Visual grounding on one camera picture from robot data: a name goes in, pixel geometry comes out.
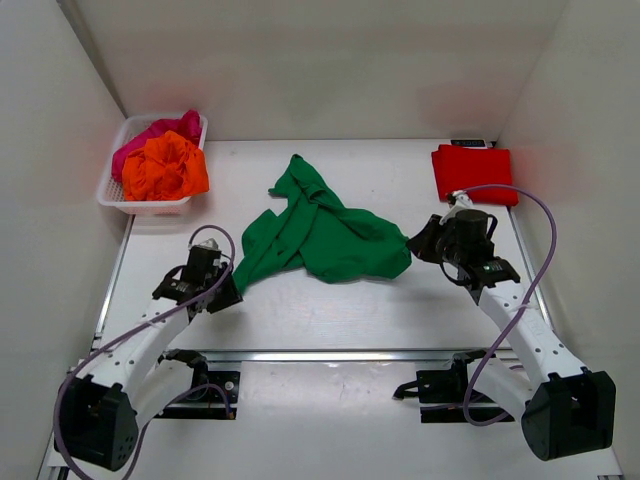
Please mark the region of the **green t shirt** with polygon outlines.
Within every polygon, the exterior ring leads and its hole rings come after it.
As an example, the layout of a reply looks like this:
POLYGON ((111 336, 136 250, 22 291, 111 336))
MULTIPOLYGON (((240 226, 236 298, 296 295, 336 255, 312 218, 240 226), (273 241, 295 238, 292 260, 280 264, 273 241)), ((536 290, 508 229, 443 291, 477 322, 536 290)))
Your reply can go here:
POLYGON ((291 157, 269 194, 286 199, 287 206, 279 214, 264 211, 243 232, 243 259, 233 274, 241 292, 301 268, 335 284, 393 280, 411 265, 408 238, 400 228, 368 210, 345 206, 302 156, 291 157))

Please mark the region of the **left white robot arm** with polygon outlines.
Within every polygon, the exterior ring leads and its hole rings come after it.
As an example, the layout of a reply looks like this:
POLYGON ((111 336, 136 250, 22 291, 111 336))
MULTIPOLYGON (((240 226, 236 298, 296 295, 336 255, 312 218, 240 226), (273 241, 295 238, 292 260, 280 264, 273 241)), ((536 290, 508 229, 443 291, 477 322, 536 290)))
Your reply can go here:
POLYGON ((56 402, 54 447, 66 460, 118 471, 139 455, 148 423, 174 402, 219 402, 234 415, 224 384, 210 379, 206 357, 170 343, 201 313, 241 302, 232 256, 215 240, 190 244, 135 326, 80 362, 56 402))

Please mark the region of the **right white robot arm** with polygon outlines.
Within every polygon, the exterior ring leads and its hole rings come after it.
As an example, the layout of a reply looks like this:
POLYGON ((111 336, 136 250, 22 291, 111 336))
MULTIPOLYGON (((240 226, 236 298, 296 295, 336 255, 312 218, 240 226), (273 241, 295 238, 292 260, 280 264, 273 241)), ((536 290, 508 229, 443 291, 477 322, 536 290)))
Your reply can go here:
POLYGON ((495 255, 495 216, 462 209, 432 215, 407 247, 419 260, 451 265, 452 283, 505 334, 523 370, 516 372, 487 350, 455 354, 445 370, 423 370, 399 386, 397 400, 415 397, 426 408, 460 408, 486 422, 474 402, 486 399, 517 421, 533 454, 549 461, 607 449, 613 441, 616 387, 604 371, 593 372, 526 303, 512 265, 495 255))

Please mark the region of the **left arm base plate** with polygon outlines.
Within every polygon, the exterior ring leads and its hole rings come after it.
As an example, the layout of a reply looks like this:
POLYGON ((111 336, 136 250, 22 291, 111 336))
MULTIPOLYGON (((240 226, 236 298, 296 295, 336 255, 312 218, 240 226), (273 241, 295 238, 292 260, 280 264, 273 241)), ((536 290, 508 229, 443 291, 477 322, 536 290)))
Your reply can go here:
POLYGON ((239 363, 211 363, 208 370, 192 381, 192 387, 211 384, 167 406, 155 419, 235 420, 239 402, 241 371, 239 363))

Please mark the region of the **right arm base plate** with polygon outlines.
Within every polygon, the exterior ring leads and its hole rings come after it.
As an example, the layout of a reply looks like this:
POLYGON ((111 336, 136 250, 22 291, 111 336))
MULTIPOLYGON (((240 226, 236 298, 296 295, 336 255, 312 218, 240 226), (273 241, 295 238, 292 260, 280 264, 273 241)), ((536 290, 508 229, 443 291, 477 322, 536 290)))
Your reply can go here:
POLYGON ((411 381, 399 385, 392 399, 416 399, 423 424, 465 423, 463 400, 470 375, 466 367, 485 350, 454 353, 451 357, 419 360, 411 381))

